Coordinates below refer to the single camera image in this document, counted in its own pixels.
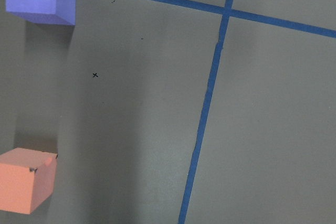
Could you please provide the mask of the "orange foam block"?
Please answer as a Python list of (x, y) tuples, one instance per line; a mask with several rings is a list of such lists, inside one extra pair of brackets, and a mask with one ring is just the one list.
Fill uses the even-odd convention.
[(1, 154), (1, 210), (31, 214), (54, 191), (56, 153), (15, 148)]

